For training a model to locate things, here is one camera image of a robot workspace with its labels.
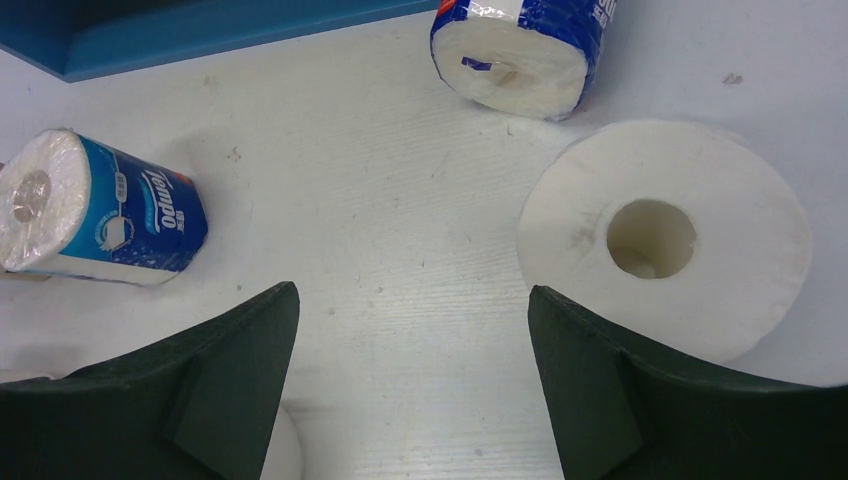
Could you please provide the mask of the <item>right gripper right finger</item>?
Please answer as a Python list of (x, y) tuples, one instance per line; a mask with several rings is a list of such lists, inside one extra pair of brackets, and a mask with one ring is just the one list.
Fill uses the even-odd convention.
[(568, 479), (843, 479), (847, 389), (700, 360), (536, 286), (528, 324)]

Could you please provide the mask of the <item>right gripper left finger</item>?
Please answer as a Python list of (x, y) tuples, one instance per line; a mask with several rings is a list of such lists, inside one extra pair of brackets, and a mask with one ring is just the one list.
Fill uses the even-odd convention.
[(257, 479), (300, 299), (279, 283), (146, 347), (1, 387), (5, 479)]

